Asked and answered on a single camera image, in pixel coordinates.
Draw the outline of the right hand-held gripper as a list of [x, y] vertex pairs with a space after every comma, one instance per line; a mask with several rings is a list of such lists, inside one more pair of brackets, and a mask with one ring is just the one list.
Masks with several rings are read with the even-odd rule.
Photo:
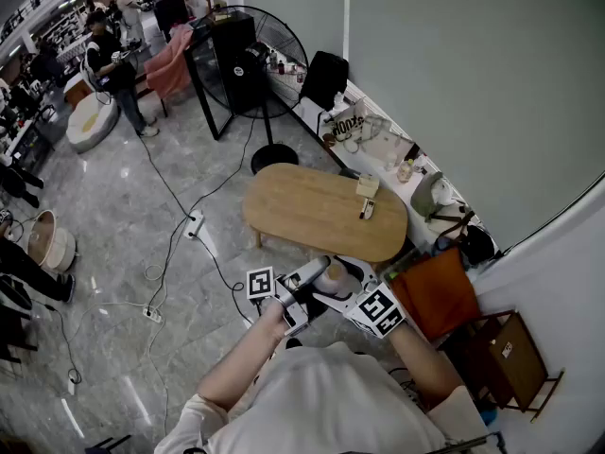
[[[379, 280], [372, 266], [360, 259], [336, 254], [335, 260], [361, 285], [378, 285]], [[405, 319], [406, 314], [393, 292], [382, 282], [370, 291], [349, 293], [344, 297], [316, 291], [313, 296], [318, 301], [329, 300], [330, 307], [352, 322], [358, 329], [386, 338]]]

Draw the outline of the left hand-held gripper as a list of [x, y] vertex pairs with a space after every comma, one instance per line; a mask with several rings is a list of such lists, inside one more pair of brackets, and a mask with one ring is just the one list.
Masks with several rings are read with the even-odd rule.
[[328, 255], [319, 256], [287, 275], [276, 276], [272, 266], [247, 272], [246, 296], [255, 305], [273, 299], [283, 307], [283, 318], [288, 325], [287, 337], [296, 335], [308, 325], [308, 312], [297, 294], [312, 283], [331, 265]]

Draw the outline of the beige tape roll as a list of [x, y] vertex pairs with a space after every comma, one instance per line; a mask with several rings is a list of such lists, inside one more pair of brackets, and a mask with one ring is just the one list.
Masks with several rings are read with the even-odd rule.
[[315, 281], [319, 292], [338, 299], [345, 299], [356, 286], [356, 278], [338, 261], [332, 262]]

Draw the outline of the person's right forearm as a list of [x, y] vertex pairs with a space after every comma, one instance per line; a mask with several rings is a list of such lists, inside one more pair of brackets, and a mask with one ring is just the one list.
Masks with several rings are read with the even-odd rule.
[[445, 401], [463, 381], [451, 362], [405, 322], [388, 340], [414, 380], [423, 404], [429, 409]]

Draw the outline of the person's left forearm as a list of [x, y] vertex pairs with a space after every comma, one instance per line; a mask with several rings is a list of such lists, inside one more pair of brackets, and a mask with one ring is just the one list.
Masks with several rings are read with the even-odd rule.
[[225, 411], [243, 397], [288, 329], [284, 307], [271, 300], [261, 317], [199, 382], [197, 395]]

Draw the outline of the oval wooden table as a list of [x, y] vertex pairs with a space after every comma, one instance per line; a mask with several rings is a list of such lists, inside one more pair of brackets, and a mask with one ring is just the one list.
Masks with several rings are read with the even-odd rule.
[[406, 241], [407, 210], [380, 187], [372, 216], [360, 216], [364, 198], [357, 181], [291, 164], [259, 171], [243, 200], [245, 221], [258, 236], [273, 236], [371, 264], [390, 260]]

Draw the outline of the orange cushion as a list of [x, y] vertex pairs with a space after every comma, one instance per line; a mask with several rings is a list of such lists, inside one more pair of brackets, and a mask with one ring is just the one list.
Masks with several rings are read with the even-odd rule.
[[457, 248], [415, 263], [390, 288], [428, 341], [481, 316]]

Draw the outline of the cream desktop organizer box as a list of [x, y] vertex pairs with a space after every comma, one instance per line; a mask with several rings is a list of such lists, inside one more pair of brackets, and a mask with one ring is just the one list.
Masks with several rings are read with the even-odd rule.
[[380, 180], [370, 174], [361, 174], [358, 177], [355, 193], [365, 199], [372, 200], [380, 186]]

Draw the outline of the white long bench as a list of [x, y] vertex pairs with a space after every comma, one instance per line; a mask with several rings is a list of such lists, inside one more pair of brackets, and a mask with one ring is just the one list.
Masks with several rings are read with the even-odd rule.
[[[364, 96], [360, 96], [356, 101], [360, 98], [365, 99], [366, 106], [374, 115], [376, 132], [373, 139], [365, 142], [356, 142], [353, 138], [337, 142], [332, 134], [333, 118], [355, 103], [341, 93], [336, 95], [336, 105], [330, 111], [323, 110], [309, 98], [303, 97], [297, 101], [293, 113], [353, 174], [370, 174], [378, 178], [381, 187], [392, 191], [403, 201], [407, 210], [406, 233], [414, 245], [425, 246], [431, 253], [439, 254], [452, 247], [459, 248], [459, 242], [468, 225], [480, 227], [487, 232], [471, 205], [443, 174], [433, 185], [432, 194], [444, 207], [429, 221], [411, 207], [411, 196], [423, 176], [438, 172], [439, 169], [388, 116], [375, 108]], [[396, 177], [397, 170], [401, 162], [407, 159], [414, 160], [414, 174], [408, 183], [400, 183]], [[497, 247], [494, 241], [493, 245], [496, 256]], [[462, 257], [467, 268], [475, 268], [493, 259], [473, 267], [464, 255]]]

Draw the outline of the olive green cloth bag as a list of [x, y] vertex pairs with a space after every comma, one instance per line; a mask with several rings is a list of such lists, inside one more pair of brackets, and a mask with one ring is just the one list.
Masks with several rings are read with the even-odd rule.
[[444, 207], [443, 204], [433, 198], [432, 194], [433, 185], [442, 177], [440, 171], [425, 174], [411, 196], [411, 207], [426, 221], [429, 221], [434, 214]]

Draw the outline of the person's white shirt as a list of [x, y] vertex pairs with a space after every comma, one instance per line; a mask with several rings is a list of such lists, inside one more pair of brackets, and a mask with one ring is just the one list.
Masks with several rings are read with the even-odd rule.
[[464, 387], [423, 412], [375, 358], [337, 342], [278, 354], [233, 420], [194, 395], [154, 454], [425, 454], [487, 432]]

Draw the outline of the black standing fan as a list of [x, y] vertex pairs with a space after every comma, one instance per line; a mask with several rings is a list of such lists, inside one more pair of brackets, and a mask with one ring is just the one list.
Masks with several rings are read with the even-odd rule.
[[243, 54], [243, 64], [254, 88], [258, 107], [254, 121], [264, 123], [267, 143], [251, 158], [251, 170], [277, 163], [296, 165], [296, 151], [273, 139], [270, 121], [290, 113], [300, 99], [308, 71], [308, 58], [293, 30], [275, 15], [251, 6], [240, 6], [254, 19], [256, 41]]

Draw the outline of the black backpack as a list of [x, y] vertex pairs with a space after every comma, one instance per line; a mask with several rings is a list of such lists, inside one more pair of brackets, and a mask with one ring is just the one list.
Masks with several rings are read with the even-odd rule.
[[468, 225], [462, 235], [459, 248], [471, 266], [487, 261], [494, 257], [495, 247], [491, 236], [480, 227]]

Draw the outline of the white printed tote bag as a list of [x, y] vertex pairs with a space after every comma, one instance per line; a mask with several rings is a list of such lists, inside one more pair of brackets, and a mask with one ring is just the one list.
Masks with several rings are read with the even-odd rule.
[[343, 142], [351, 138], [356, 142], [365, 142], [373, 139], [376, 135], [374, 131], [374, 115], [366, 106], [365, 99], [360, 98], [334, 117], [331, 131], [337, 142]]

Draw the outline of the brown wooden side table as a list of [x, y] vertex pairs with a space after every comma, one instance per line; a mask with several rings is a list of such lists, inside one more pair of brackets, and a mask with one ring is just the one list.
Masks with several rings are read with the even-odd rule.
[[521, 314], [482, 316], [454, 330], [440, 349], [481, 407], [517, 410], [535, 422], [562, 382], [549, 374]]

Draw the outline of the black bag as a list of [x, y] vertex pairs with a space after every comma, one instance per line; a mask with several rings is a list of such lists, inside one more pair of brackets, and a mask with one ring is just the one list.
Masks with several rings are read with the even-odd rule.
[[332, 53], [317, 51], [302, 85], [300, 98], [307, 97], [325, 111], [335, 106], [337, 93], [345, 93], [349, 63]]

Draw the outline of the black glass cabinet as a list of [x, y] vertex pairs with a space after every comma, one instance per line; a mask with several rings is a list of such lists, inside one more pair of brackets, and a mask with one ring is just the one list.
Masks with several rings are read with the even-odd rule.
[[238, 116], [254, 116], [254, 88], [243, 64], [256, 41], [254, 19], [240, 6], [214, 9], [192, 24], [187, 69], [215, 140]]

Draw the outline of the pink cloth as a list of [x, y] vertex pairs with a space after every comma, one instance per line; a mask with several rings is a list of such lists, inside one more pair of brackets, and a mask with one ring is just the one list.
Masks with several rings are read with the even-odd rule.
[[147, 88], [160, 99], [182, 91], [190, 82], [184, 51], [191, 43], [193, 28], [189, 24], [174, 28], [169, 43], [144, 64]]

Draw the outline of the grey roller blind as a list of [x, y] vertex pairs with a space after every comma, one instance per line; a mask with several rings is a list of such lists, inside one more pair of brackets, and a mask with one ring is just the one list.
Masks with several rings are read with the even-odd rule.
[[350, 0], [354, 84], [508, 248], [605, 172], [605, 0]]
[[285, 22], [302, 42], [307, 58], [318, 51], [341, 57], [344, 42], [344, 0], [244, 0]]

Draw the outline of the round beige tub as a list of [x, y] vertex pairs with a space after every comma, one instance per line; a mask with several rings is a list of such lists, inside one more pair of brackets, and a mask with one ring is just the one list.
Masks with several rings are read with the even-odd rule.
[[58, 225], [51, 210], [42, 211], [35, 219], [27, 238], [27, 254], [43, 269], [67, 272], [76, 258], [74, 235]]

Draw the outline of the white beanbag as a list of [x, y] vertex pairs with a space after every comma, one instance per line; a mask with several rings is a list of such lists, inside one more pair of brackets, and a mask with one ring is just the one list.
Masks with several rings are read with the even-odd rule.
[[119, 107], [114, 99], [95, 94], [83, 98], [69, 116], [66, 130], [71, 148], [82, 154], [103, 141], [119, 118]]

